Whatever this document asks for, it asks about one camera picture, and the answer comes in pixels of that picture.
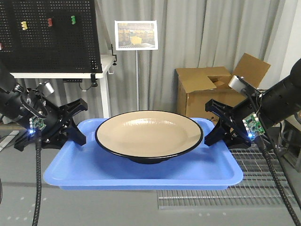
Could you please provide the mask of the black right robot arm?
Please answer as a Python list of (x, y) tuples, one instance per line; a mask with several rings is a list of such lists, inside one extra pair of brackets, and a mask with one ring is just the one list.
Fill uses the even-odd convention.
[(234, 107), (209, 100), (205, 110), (219, 117), (213, 130), (205, 136), (205, 144), (211, 146), (220, 140), (226, 145), (250, 145), (256, 135), (246, 129), (247, 116), (255, 114), (265, 129), (278, 124), (301, 109), (301, 62), (298, 60), (290, 74), (264, 92), (233, 76), (230, 87), (245, 97)]

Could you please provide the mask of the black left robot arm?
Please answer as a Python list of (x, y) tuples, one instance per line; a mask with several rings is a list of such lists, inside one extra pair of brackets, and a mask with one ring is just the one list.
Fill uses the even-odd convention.
[(88, 109), (83, 99), (57, 106), (41, 92), (41, 86), (28, 89), (20, 85), (4, 64), (0, 65), (0, 113), (30, 129), (30, 118), (39, 116), (45, 125), (41, 130), (42, 148), (60, 149), (67, 140), (79, 145), (86, 136), (78, 129), (73, 117)]

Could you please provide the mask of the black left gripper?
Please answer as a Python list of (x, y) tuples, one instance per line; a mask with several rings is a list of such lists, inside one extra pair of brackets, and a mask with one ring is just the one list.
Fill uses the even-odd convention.
[[(57, 107), (52, 103), (47, 103), (46, 109), (48, 111), (48, 116), (46, 119), (43, 119), (45, 127), (40, 129), (42, 148), (60, 149), (68, 139), (80, 146), (86, 144), (86, 136), (79, 130), (74, 120), (71, 120), (71, 117), (76, 114), (88, 110), (86, 101), (80, 98), (60, 107)], [(34, 135), (31, 137), (29, 134), (30, 116), (33, 117), (34, 115), (29, 113), (26, 117), (23, 117), (17, 122), (28, 129), (28, 132), (25, 132), (14, 144), (14, 148), (19, 151), (23, 151), (34, 139)]]

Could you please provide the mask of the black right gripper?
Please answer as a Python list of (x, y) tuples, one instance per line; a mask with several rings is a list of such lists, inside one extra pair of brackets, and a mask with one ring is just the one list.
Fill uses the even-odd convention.
[(205, 104), (205, 111), (217, 115), (220, 122), (217, 122), (212, 131), (205, 136), (204, 143), (212, 146), (223, 140), (228, 147), (250, 147), (251, 140), (243, 124), (243, 119), (254, 109), (250, 103), (239, 103), (232, 107), (214, 99)]

